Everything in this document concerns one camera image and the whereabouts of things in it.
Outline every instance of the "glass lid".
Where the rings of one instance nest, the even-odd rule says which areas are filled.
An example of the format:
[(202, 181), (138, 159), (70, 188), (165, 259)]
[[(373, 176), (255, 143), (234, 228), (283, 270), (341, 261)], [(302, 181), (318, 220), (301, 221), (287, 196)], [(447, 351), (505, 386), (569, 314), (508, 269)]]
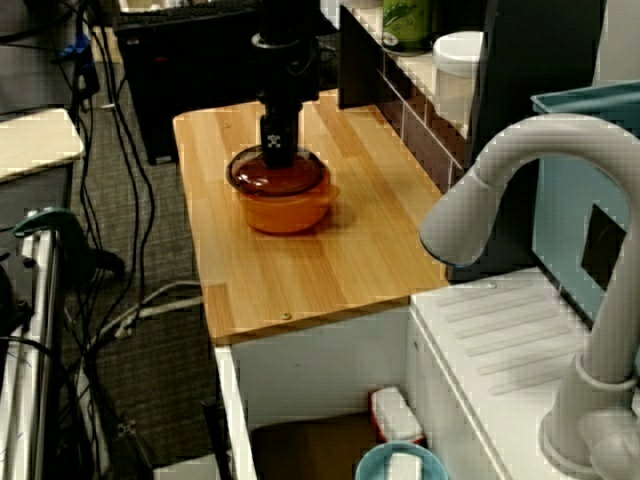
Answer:
[(236, 155), (227, 166), (227, 179), (235, 188), (249, 195), (285, 197), (318, 186), (326, 167), (313, 153), (298, 148), (293, 166), (267, 168), (262, 147), (256, 145)]

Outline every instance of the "blue bowl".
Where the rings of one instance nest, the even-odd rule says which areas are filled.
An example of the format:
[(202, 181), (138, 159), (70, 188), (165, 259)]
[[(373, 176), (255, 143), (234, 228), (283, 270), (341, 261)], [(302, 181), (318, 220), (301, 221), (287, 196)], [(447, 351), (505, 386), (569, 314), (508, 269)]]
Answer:
[(388, 442), (378, 445), (360, 460), (355, 480), (385, 480), (387, 467), (394, 453), (407, 453), (422, 459), (422, 480), (448, 480), (447, 472), (433, 453), (409, 442)]

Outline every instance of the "gray carpet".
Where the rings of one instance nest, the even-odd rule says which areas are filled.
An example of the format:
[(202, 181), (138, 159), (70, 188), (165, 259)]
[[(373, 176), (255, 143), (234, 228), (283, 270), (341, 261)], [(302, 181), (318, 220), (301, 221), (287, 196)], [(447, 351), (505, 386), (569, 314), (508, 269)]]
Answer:
[[(102, 65), (98, 64), (98, 67), (103, 77)], [(117, 78), (121, 75), (122, 67), (116, 65)], [(127, 277), (131, 271), (135, 202), (111, 113), (100, 108), (107, 103), (104, 90), (94, 98), (95, 126), (87, 188), (99, 220), (103, 245), (125, 260)], [(126, 85), (121, 105), (156, 200), (153, 231), (145, 250), (148, 294), (175, 280), (197, 280), (198, 275), (177, 165), (148, 166)], [(88, 125), (88, 114), (83, 118)], [(79, 201), (81, 167), (82, 163), (78, 162), (74, 169), (71, 208), (84, 225)], [(140, 190), (141, 225), (145, 228), (150, 210), (148, 195), (140, 176), (135, 177)], [(115, 315), (136, 304), (138, 279), (136, 274), (134, 285)], [(126, 278), (123, 282), (114, 278), (104, 282), (92, 316), (92, 334), (125, 283)], [(199, 294), (198, 288), (182, 288), (169, 292), (156, 303)], [(69, 296), (67, 307), (73, 313), (77, 311), (75, 296)], [(77, 354), (71, 335), (66, 334), (63, 350), (66, 363), (77, 358)], [(97, 370), (115, 413), (125, 421), (136, 422), (138, 437), (148, 448), (154, 465), (172, 464), (210, 453), (200, 401), (214, 395), (215, 365), (210, 359), (204, 314), (199, 307), (141, 320), (131, 338), (110, 344), (101, 351)], [(117, 420), (105, 409), (102, 409), (102, 420), (112, 450), (114, 478), (138, 478), (139, 474), (133, 469), (135, 457), (129, 448), (129, 439), (118, 437)]]

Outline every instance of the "white faucet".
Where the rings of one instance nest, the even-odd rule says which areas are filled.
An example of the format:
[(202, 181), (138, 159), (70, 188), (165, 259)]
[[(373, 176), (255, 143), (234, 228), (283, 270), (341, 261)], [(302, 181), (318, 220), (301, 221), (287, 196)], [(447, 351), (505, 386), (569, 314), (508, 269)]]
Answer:
[(584, 352), (576, 355), (543, 419), (547, 460), (580, 479), (640, 480), (640, 428), (631, 411), (640, 347), (640, 140), (594, 117), (541, 115), (496, 135), (429, 212), (420, 239), (436, 259), (469, 265), (482, 254), (507, 183), (548, 155), (585, 160), (623, 191), (630, 222)]

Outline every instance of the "black computer tower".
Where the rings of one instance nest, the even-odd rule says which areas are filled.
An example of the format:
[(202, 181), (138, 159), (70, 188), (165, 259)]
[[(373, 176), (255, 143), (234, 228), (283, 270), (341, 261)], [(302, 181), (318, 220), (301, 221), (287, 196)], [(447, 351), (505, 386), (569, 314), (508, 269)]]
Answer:
[(251, 37), (258, 14), (144, 22), (114, 19), (149, 163), (177, 160), (173, 118), (190, 110), (255, 100), (258, 59)]

